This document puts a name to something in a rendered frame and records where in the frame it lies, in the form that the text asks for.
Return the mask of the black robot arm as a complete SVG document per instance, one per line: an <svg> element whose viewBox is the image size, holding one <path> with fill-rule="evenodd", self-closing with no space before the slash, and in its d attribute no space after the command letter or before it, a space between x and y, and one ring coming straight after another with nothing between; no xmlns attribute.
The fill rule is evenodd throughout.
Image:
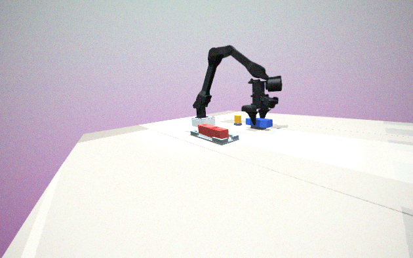
<svg viewBox="0 0 413 258"><path fill-rule="evenodd" d="M210 95L210 88L215 76L216 68L222 61L222 58L227 58L228 56L232 56L238 62L243 64L248 72L258 79L250 79L248 84L252 84L252 92L253 93L261 93L265 92L265 89L268 92L277 92L282 90L282 77L268 77L266 74L266 70L261 65L252 62L246 56L241 54L234 46L226 45L220 47L213 47L208 52L208 69L206 72L206 76L204 79L203 87L200 93L198 93L195 103L193 104L193 108L197 110L197 116L195 118L201 119L206 118L206 107L211 99ZM260 81L260 79L265 79L266 81ZM259 99L260 104L265 104L268 107L275 107L278 104L278 98L269 98L269 94Z"/></svg>

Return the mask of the yellow rectangular block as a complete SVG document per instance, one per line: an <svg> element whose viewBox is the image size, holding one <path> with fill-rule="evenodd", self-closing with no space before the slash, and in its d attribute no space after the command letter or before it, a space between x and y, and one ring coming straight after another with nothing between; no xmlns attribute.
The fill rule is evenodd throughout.
<svg viewBox="0 0 413 258"><path fill-rule="evenodd" d="M241 123L241 115L234 115L235 123Z"/></svg>

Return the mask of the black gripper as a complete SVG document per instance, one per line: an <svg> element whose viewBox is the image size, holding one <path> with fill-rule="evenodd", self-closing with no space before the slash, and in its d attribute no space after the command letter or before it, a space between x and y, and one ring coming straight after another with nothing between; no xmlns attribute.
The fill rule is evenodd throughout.
<svg viewBox="0 0 413 258"><path fill-rule="evenodd" d="M269 110L269 108L275 108L275 107L268 107L265 104L260 104L259 103L259 99L260 97L262 97L262 94L264 94L264 96L267 96L267 94L265 94L265 92L261 92L261 93L252 93L252 95L250 95L250 97L252 97L252 104L251 105L243 105L242 106L242 111L246 111L246 113L248 113L253 125L256 125L256 114L259 113L259 117L264 119L266 117L266 114ZM258 109L258 111L256 111L256 109Z"/></svg>

